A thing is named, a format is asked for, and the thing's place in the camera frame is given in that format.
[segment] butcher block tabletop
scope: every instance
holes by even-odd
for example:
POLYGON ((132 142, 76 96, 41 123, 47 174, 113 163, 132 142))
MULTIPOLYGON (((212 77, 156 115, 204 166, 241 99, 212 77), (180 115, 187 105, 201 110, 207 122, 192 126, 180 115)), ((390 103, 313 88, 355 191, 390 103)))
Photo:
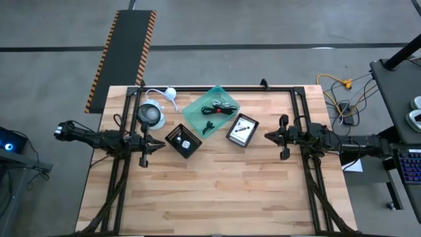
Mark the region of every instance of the butcher block tabletop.
MULTIPOLYGON (((329 126, 322 88, 303 87, 311 121, 329 126)), ((119 129, 112 116, 122 114, 126 88, 110 87, 100 130, 119 129)), ((291 157, 281 161, 281 148, 264 138, 265 133, 279 128, 282 114, 289 115, 292 121, 291 95, 286 92, 228 93, 240 104, 239 113, 260 123, 247 148, 226 138, 236 116, 208 138, 202 138, 187 123, 182 109, 204 92, 178 92, 178 112, 161 94, 148 93, 150 99, 164 106, 166 119, 161 129, 150 130, 154 139, 165 141, 165 136, 182 123, 203 144, 184 159, 167 143, 166 147, 147 156, 148 168, 139 166, 141 153, 133 153, 119 234, 314 234, 299 147, 290 145, 291 157)), ((142 93, 140 104, 145 101, 144 96, 142 93)), ((133 106, 131 102, 127 129, 133 106)), ((136 130, 141 134, 139 123, 136 130)), ((96 149, 91 162, 104 156, 104 151, 96 149)), ((85 228, 104 204, 111 167, 112 157, 109 157, 90 169, 76 230, 85 228)), ((339 157, 326 154, 322 158, 322 172, 329 202, 351 228, 357 229, 339 157)), ((109 228, 114 224, 116 203, 111 210, 109 228)), ((319 202, 317 208, 325 230, 319 202)))

